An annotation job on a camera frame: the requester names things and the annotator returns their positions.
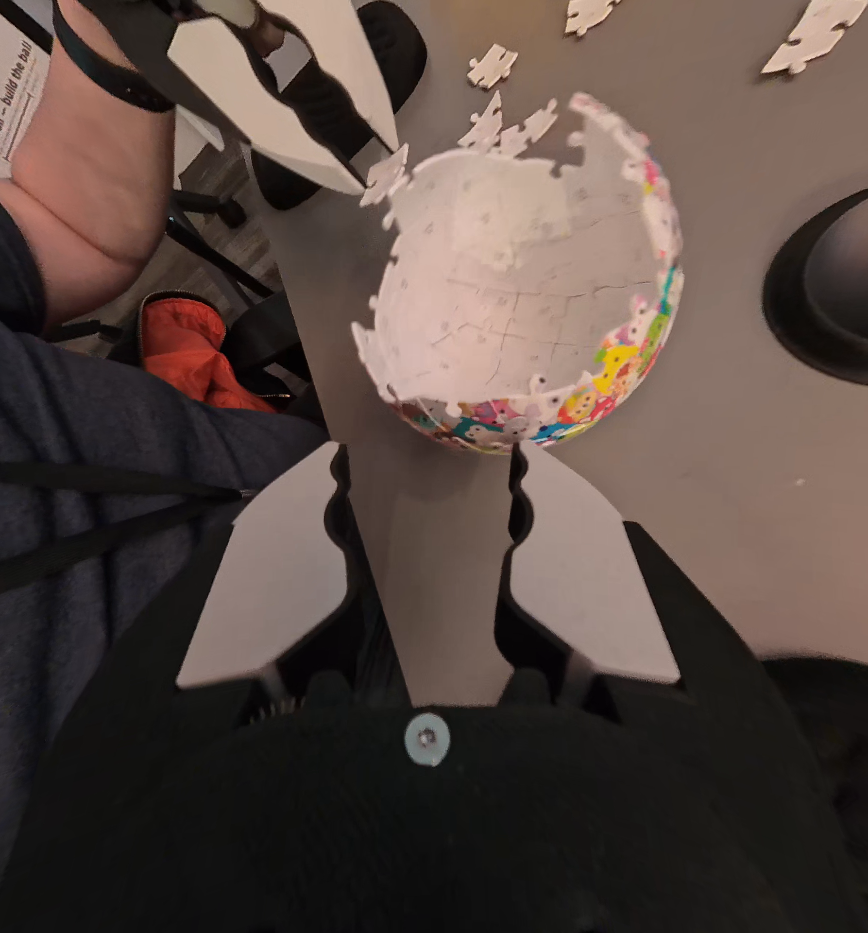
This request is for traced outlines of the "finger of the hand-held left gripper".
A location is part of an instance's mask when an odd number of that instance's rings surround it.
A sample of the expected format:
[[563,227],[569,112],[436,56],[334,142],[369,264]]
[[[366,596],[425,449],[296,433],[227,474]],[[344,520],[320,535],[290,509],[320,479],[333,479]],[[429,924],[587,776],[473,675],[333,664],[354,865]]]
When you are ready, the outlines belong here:
[[241,37],[222,19],[178,24],[168,58],[253,151],[321,188],[364,194],[365,184],[356,171],[316,141],[298,113],[260,79]]
[[400,143],[391,97],[353,3],[259,1],[258,5],[304,42],[323,74],[348,95],[372,134],[395,152]]

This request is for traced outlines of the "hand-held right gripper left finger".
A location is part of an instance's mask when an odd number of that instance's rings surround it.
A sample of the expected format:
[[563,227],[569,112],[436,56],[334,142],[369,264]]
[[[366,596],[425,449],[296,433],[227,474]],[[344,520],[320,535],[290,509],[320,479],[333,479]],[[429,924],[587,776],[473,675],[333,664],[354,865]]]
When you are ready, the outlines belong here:
[[305,691],[354,669],[359,568],[346,541],[349,457],[328,441],[257,493],[231,524],[176,685],[260,679]]

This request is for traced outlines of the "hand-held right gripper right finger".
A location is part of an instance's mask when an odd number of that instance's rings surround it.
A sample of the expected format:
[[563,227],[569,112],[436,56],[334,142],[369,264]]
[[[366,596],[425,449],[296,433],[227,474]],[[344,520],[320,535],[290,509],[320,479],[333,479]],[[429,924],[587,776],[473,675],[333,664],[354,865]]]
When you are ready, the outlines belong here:
[[551,687],[598,674],[675,685],[680,671],[618,510],[532,441],[510,463],[510,547],[494,638]]

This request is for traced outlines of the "half-built puzzle ball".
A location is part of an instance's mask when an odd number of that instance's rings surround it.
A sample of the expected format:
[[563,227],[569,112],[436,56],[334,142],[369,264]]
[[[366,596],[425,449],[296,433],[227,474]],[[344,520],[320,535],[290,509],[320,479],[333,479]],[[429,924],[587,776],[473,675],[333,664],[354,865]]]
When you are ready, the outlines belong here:
[[395,236],[352,334],[381,402],[445,448],[505,455],[587,432],[649,376],[684,286],[649,137],[586,92],[576,161],[457,147],[386,194]]

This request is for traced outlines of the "black puzzle ball stand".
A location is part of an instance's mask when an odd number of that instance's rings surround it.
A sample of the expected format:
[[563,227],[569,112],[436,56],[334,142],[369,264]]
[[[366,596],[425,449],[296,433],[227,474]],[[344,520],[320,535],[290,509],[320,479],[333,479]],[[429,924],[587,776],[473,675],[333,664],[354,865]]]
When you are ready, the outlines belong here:
[[868,188],[825,207],[781,245],[762,310],[799,362],[868,386]]

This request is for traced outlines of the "person's left forearm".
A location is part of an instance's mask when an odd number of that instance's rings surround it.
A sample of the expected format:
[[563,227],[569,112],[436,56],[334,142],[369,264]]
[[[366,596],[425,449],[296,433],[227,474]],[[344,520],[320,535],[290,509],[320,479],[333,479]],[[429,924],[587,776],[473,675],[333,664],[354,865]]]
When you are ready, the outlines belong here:
[[[83,41],[131,64],[80,2],[58,2]],[[94,85],[53,43],[42,97],[0,179],[0,205],[31,259],[33,332],[121,297],[160,246],[173,182],[174,111],[149,113]]]

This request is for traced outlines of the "joined white puzzle pieces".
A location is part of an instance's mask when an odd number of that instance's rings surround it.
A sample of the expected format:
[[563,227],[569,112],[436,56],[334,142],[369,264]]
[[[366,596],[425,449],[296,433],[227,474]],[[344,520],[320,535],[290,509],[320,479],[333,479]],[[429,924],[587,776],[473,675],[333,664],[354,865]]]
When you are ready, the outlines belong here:
[[761,69],[761,75],[796,76],[830,53],[868,8],[868,1],[811,1],[797,25]]

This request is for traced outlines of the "person's left hand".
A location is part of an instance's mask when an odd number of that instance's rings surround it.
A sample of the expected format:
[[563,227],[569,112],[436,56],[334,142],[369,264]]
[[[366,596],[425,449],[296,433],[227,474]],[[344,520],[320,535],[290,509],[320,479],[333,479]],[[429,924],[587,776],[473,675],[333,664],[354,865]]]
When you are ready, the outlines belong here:
[[267,59],[285,43],[286,33],[277,20],[261,6],[255,9],[252,25],[245,30],[253,49],[262,59]]

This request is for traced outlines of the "black wristband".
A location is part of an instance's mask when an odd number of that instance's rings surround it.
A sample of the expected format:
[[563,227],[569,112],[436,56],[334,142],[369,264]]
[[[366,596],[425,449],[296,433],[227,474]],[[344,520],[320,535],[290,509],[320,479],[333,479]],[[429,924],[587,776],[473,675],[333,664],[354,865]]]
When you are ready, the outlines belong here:
[[52,3],[52,25],[54,39],[70,61],[111,97],[149,113],[175,110],[175,103],[160,94],[139,72],[113,64],[90,48],[67,22],[58,2]]

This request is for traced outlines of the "black chair base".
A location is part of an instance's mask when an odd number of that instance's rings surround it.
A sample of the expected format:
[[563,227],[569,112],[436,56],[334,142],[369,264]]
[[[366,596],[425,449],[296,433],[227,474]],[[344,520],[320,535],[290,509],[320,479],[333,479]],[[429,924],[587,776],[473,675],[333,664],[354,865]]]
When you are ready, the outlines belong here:
[[272,289],[210,246],[190,223],[188,215],[215,216],[228,229],[236,230],[248,219],[241,204],[232,197],[173,190],[165,236],[200,260],[226,296],[238,297],[246,307],[252,305],[253,297],[272,297]]

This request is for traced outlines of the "white printed task card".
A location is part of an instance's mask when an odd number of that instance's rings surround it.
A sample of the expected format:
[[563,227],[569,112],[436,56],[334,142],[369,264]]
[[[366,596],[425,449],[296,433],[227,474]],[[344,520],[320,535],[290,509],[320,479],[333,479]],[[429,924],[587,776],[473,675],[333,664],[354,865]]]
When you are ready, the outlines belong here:
[[0,178],[34,115],[52,49],[52,3],[0,1]]

